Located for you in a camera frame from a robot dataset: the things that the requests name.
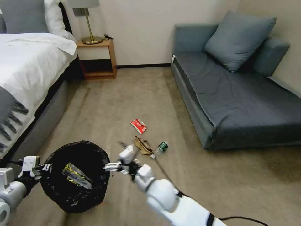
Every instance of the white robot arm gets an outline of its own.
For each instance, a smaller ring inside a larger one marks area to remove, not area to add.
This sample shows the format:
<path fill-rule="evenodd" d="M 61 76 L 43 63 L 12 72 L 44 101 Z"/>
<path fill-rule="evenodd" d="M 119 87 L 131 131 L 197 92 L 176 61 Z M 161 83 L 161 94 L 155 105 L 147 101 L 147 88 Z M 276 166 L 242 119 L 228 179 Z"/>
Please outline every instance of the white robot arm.
<path fill-rule="evenodd" d="M 35 168 L 39 161 L 38 156 L 25 157 L 17 180 L 13 168 L 0 168 L 0 226 L 6 226 L 11 213 L 38 183 L 39 173 Z"/>
<path fill-rule="evenodd" d="M 156 180 L 151 167 L 139 166 L 133 146 L 119 154 L 119 161 L 105 166 L 107 171 L 130 174 L 132 181 L 147 196 L 147 204 L 174 226 L 226 226 L 193 199 L 181 193 L 168 180 Z"/>

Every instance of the black trash bag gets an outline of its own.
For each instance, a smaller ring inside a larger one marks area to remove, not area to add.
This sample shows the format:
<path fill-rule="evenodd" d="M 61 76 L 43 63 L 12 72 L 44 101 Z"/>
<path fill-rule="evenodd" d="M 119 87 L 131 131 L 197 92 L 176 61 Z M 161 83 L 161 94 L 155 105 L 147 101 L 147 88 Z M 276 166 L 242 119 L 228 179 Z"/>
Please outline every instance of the black trash bag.
<path fill-rule="evenodd" d="M 107 153 L 89 141 L 64 145 L 46 160 L 50 164 L 40 183 L 45 194 L 67 213 L 81 213 L 99 205 L 106 194 L 110 172 Z"/>

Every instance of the white wall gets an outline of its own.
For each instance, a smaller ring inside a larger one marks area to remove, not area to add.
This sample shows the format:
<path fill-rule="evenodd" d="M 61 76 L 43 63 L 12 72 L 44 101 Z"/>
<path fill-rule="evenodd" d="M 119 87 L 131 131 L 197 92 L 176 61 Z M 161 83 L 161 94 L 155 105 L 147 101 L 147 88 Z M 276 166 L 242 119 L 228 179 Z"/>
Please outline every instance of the white wall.
<path fill-rule="evenodd" d="M 91 8 L 94 35 L 114 38 L 118 65 L 170 63 L 177 23 L 216 23 L 240 0 L 100 0 Z M 74 36 L 88 36 L 85 17 L 66 7 Z"/>
<path fill-rule="evenodd" d="M 291 46 L 271 77 L 301 97 L 301 0 L 241 0 L 239 13 L 277 17 L 272 31 Z"/>

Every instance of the gray throw pillow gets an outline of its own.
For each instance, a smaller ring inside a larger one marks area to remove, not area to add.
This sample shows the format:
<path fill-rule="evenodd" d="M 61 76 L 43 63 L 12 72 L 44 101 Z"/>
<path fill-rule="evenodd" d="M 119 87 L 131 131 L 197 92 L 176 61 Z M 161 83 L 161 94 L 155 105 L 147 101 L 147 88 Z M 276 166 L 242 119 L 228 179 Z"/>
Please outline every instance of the gray throw pillow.
<path fill-rule="evenodd" d="M 0 0 L 7 33 L 48 32 L 44 0 Z"/>
<path fill-rule="evenodd" d="M 207 42 L 204 51 L 229 71 L 237 71 L 273 29 L 276 18 L 259 18 L 229 11 Z"/>
<path fill-rule="evenodd" d="M 6 26 L 3 18 L 3 14 L 0 14 L 0 34 L 6 33 Z"/>

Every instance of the floor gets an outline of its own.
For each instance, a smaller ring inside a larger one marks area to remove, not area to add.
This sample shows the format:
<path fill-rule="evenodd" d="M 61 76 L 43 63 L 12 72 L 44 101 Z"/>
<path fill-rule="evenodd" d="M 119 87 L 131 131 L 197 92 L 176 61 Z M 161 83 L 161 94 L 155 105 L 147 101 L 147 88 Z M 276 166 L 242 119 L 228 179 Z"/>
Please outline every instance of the floor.
<path fill-rule="evenodd" d="M 217 217 L 241 215 L 270 226 L 300 224 L 300 147 L 204 150 L 167 67 L 122 69 L 116 80 L 70 84 L 66 113 L 39 155 L 44 161 L 66 143 L 90 140 L 114 161 L 122 151 L 117 142 L 130 144 L 138 135 L 130 125 L 136 118 L 147 125 L 142 137 L 153 147 L 169 142 L 159 160 L 176 186 Z M 149 157 L 139 159 L 153 167 L 157 178 L 164 178 Z M 115 173 L 101 205 L 65 214 L 38 184 L 9 226 L 168 225 L 145 200 L 128 176 Z M 257 224 L 231 220 L 227 225 Z"/>

